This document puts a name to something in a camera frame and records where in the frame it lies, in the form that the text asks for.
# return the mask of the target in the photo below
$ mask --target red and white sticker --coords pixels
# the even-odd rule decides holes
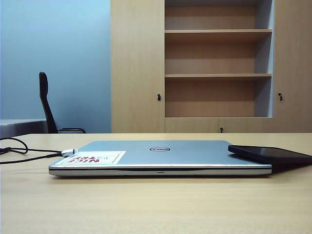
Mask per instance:
[[[60,161],[59,165],[117,164],[126,151],[81,151]]]

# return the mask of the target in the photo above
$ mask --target black office chair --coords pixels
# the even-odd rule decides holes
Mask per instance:
[[[39,90],[40,90],[40,99],[42,102],[42,106],[44,109],[44,114],[45,114],[45,118],[47,120],[47,125],[48,125],[48,133],[59,133],[60,132],[64,132],[64,131],[80,131],[83,133],[86,133],[86,131],[82,128],[62,128],[62,129],[57,129],[57,126],[55,124],[49,103],[48,103],[48,99],[47,99],[47,95],[48,95],[48,78],[47,75],[44,72],[40,72],[39,73]]]

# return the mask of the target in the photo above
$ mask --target black smartphone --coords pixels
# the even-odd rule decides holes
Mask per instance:
[[[312,156],[275,147],[229,145],[228,150],[241,157],[268,164],[312,164]]]

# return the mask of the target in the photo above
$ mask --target desk surface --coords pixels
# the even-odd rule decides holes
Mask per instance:
[[[29,148],[94,140],[227,140],[312,155],[312,134],[51,134]],[[3,141],[1,147],[12,146]],[[41,153],[29,153],[28,157]],[[1,160],[20,159],[16,154]],[[260,177],[77,178],[48,174],[55,158],[1,165],[1,233],[311,233],[312,166]]]

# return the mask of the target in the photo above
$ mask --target chair backrest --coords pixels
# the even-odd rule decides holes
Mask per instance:
[[[42,102],[45,118],[47,120],[48,125],[48,133],[58,133],[57,126],[55,124],[47,95],[48,95],[48,78],[47,75],[44,72],[39,73],[39,90],[40,90],[40,99]]]

